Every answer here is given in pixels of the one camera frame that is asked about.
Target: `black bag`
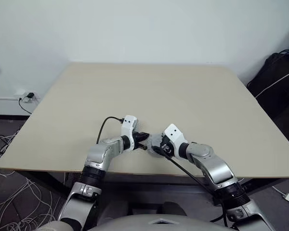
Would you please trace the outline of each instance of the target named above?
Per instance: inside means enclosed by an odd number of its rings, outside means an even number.
[[[289,140],[288,74],[289,50],[274,53],[265,61],[256,77],[248,83],[247,88]]]

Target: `gray carpet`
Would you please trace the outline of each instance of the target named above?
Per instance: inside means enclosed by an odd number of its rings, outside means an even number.
[[[10,121],[10,120],[0,120],[0,134],[2,135],[12,135],[24,121]],[[53,175],[58,178],[60,181],[63,181],[62,173],[53,173]],[[75,175],[70,174],[68,185],[71,185]],[[120,181],[122,178],[128,176],[116,176],[109,174],[107,180],[116,180]],[[26,179],[18,174],[14,173],[8,177],[0,176],[0,203],[5,201],[16,189],[18,189],[22,184],[26,182]],[[283,181],[282,183],[276,185],[281,191],[289,193],[289,179]],[[51,194],[48,190],[40,187],[42,192],[42,200],[50,203]],[[59,197],[52,193],[53,204],[52,208]],[[279,193],[274,191],[271,187],[260,192],[257,192],[251,196],[254,199],[261,210],[266,214],[269,221],[273,224],[277,231],[289,231],[289,202],[285,201]],[[105,207],[108,203],[115,200],[126,200],[131,203],[150,203],[150,204],[162,204],[165,201],[173,201],[178,203],[191,218],[198,218],[201,220],[211,220],[218,217],[222,210],[220,207],[216,207],[212,204],[211,198],[203,193],[201,190],[195,188],[194,190],[169,190],[165,186],[164,189],[156,190],[146,190],[141,191],[113,191],[110,189],[103,190],[101,196],[100,205],[101,208]],[[63,204],[63,200],[60,200],[56,212],[54,213],[55,217],[58,215],[60,207]],[[17,196],[13,203],[11,203],[1,220],[1,226],[10,222],[19,222],[21,219],[29,215],[32,210],[36,207],[38,201],[32,194],[29,189],[26,189]],[[47,213],[48,207],[41,205],[39,208],[32,214],[31,217],[35,217],[39,214]],[[139,210],[136,213],[152,213],[154,211],[149,210]],[[38,217],[37,221],[42,221],[43,217]]]

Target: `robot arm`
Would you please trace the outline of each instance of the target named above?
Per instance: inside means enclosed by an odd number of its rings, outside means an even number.
[[[100,183],[111,160],[124,151],[137,148],[146,150],[139,142],[146,140],[149,134],[135,131],[136,123],[136,117],[127,115],[122,120],[120,137],[102,140],[90,149],[82,174],[60,212],[60,222],[50,223],[50,227],[58,226],[56,230],[86,231],[96,225],[94,218],[97,217],[98,197],[102,192]],[[274,231],[256,203],[243,191],[227,163],[218,157],[210,146],[189,143],[174,124],[166,128],[158,143],[159,147],[152,147],[154,151],[161,151],[168,159],[174,156],[180,160],[188,160],[201,169],[209,183],[209,192],[221,201],[228,219],[234,222],[234,229]],[[203,230],[224,230],[219,226],[211,229],[212,226],[215,225],[198,221],[195,227],[205,227]]]
[[[162,137],[161,148],[166,154],[186,159],[202,171],[209,183],[209,190],[223,203],[227,217],[234,222],[235,229],[274,231],[263,212],[246,195],[227,163],[210,146],[188,143],[174,124],[166,128]]]
[[[81,176],[62,207],[59,221],[69,224],[74,231],[88,230],[96,225],[98,197],[102,190],[100,183],[109,168],[111,160],[137,148],[146,149],[139,142],[149,134],[135,131],[137,118],[127,115],[122,121],[121,136],[100,141],[91,147]]]

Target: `wall outlet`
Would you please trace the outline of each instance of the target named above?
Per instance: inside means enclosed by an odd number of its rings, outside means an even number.
[[[32,99],[26,98],[26,96],[30,93],[34,93],[34,97]],[[22,102],[27,103],[29,101],[40,99],[39,94],[34,90],[19,90],[14,94],[16,99],[22,98]]]

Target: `silver arm segment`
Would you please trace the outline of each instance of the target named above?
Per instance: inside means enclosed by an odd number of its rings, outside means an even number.
[[[235,222],[236,228],[240,231],[274,231],[256,203],[244,193],[227,163],[218,157],[210,146],[188,143],[174,124],[169,125],[162,136],[169,139],[176,158],[187,159],[202,171],[210,190],[222,201],[228,219]]]
[[[95,225],[93,217],[97,214],[97,200],[102,193],[100,182],[111,160],[124,150],[131,151],[141,146],[133,137],[136,134],[135,137],[141,141],[144,135],[134,131],[137,118],[127,115],[122,124],[120,137],[102,140],[90,148],[80,179],[74,183],[61,209],[58,220],[74,230],[86,230]]]

